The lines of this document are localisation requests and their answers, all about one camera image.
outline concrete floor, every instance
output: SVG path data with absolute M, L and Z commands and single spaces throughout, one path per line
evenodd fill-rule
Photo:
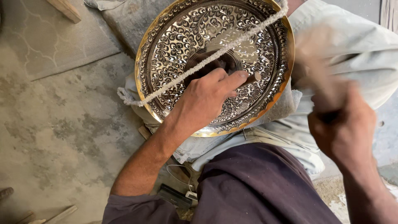
M 334 1 L 355 10 L 367 4 Z M 352 2 L 360 2 L 359 7 Z M 144 142 L 137 131 L 141 120 L 115 91 L 134 71 L 134 61 L 120 53 L 29 82 L 18 56 L 0 43 L 0 69 L 0 189 L 15 189 L 12 197 L 0 202 L 0 223 L 14 223 L 28 210 L 48 219 L 73 204 L 79 209 L 60 224 L 101 220 L 114 178 Z M 374 145 L 376 158 L 391 176 L 398 169 L 390 167 L 398 159 L 398 121 L 391 113 L 398 108 L 397 97 L 395 93 L 378 110 L 385 125 L 377 130 Z M 338 174 L 327 158 L 325 164 L 322 177 Z M 158 180 L 175 183 L 165 169 Z

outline motion blur hand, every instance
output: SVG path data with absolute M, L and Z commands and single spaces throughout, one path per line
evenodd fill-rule
M 313 97 L 315 107 L 320 102 Z M 348 84 L 345 106 L 331 124 L 318 119 L 315 112 L 308 116 L 308 125 L 318 147 L 339 167 L 342 173 L 356 172 L 374 166 L 372 141 L 376 114 L 360 95 L 357 86 Z
M 228 76 L 224 69 L 218 68 L 192 80 L 163 123 L 178 127 L 181 137 L 188 138 L 220 115 L 224 101 L 236 97 L 235 89 L 248 76 L 245 71 Z

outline engraved brass plate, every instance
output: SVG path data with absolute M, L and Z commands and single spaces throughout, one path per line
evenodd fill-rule
M 195 55 L 221 49 L 279 11 L 272 0 L 177 0 L 145 33 L 136 58 L 141 100 L 182 75 Z M 236 70 L 261 74 L 261 81 L 237 89 L 222 112 L 193 136 L 211 137 L 239 130 L 262 116 L 279 98 L 294 62 L 294 38 L 287 17 L 228 52 Z M 186 89 L 178 83 L 145 107 L 160 122 Z

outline mat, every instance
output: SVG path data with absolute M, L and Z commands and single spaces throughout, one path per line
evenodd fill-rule
M 97 11 L 83 0 L 69 2 L 82 17 L 77 24 L 46 0 L 2 1 L 0 41 L 15 51 L 31 81 L 120 52 Z

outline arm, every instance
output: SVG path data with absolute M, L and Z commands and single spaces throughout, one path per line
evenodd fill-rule
M 235 89 L 247 77 L 248 73 L 244 71 L 228 76 L 223 69 L 215 69 L 200 79 L 192 80 L 155 134 L 127 161 L 112 186 L 111 194 L 148 194 L 160 168 L 177 147 L 213 121 L 221 113 L 225 99 L 235 97 Z
M 351 223 L 396 223 L 398 203 L 382 183 L 372 155 L 375 112 L 356 86 L 349 87 L 340 117 L 328 125 L 313 112 L 308 116 L 310 132 L 343 174 Z

